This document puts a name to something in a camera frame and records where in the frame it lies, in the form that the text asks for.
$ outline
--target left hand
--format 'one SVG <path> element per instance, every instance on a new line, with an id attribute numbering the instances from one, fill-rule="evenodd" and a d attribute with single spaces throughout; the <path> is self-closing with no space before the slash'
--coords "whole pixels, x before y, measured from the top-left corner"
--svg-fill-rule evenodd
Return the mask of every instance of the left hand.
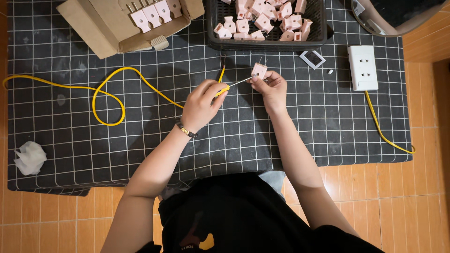
<path id="1" fill-rule="evenodd" d="M 228 92 L 220 94 L 213 104 L 211 102 L 215 95 L 226 86 L 225 83 L 207 79 L 188 95 L 181 117 L 181 122 L 188 131 L 197 133 L 212 120 Z"/>

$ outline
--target beaded bracelet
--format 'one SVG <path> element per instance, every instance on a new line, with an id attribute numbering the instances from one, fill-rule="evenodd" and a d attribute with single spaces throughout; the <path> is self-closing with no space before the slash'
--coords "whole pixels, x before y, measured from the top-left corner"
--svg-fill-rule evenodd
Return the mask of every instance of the beaded bracelet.
<path id="1" fill-rule="evenodd" d="M 181 119 L 180 119 L 179 117 L 176 118 L 175 120 L 176 120 L 176 125 L 178 126 L 178 128 L 181 129 L 181 131 L 182 131 L 183 133 L 185 133 L 187 136 L 189 136 L 189 137 L 191 137 L 191 138 L 193 138 L 193 139 L 195 139 L 195 138 L 198 137 L 198 134 L 194 134 L 194 133 L 192 133 L 192 132 L 189 132 L 189 131 L 183 126 L 183 123 L 181 123 Z"/>

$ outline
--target crumpled tissue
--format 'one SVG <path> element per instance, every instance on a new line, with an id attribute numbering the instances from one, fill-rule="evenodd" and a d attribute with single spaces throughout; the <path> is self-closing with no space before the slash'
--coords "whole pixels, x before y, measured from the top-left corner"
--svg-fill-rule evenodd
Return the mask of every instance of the crumpled tissue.
<path id="1" fill-rule="evenodd" d="M 47 161 L 47 154 L 43 151 L 41 145 L 34 141 L 27 141 L 20 146 L 20 153 L 15 151 L 19 159 L 15 159 L 16 166 L 23 175 L 36 175 L 45 161 Z"/>

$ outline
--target white power outlet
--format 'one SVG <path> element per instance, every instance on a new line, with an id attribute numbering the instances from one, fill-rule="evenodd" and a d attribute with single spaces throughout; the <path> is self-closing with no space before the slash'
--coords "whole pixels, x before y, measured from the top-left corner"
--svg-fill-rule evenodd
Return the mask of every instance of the white power outlet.
<path id="1" fill-rule="evenodd" d="M 350 46 L 348 60 L 353 90 L 378 90 L 374 46 Z"/>

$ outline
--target plastic basket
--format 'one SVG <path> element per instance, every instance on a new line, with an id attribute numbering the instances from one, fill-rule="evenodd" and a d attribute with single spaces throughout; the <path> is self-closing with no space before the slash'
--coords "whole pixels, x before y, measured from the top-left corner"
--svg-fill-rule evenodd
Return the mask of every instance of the plastic basket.
<path id="1" fill-rule="evenodd" d="M 265 38 L 265 41 L 224 40 L 216 38 L 213 30 L 218 23 L 223 24 L 224 17 L 226 16 L 233 16 L 233 21 L 236 21 L 237 15 L 234 1 L 228 5 L 220 0 L 207 0 L 206 20 L 208 42 L 216 50 L 306 51 L 318 49 L 327 40 L 325 0 L 308 0 L 307 2 L 305 15 L 302 17 L 308 18 L 313 22 L 307 41 L 279 41 L 283 32 L 277 25 L 269 32 L 269 36 Z M 250 24 L 249 34 L 257 30 L 258 28 L 254 24 Z"/>

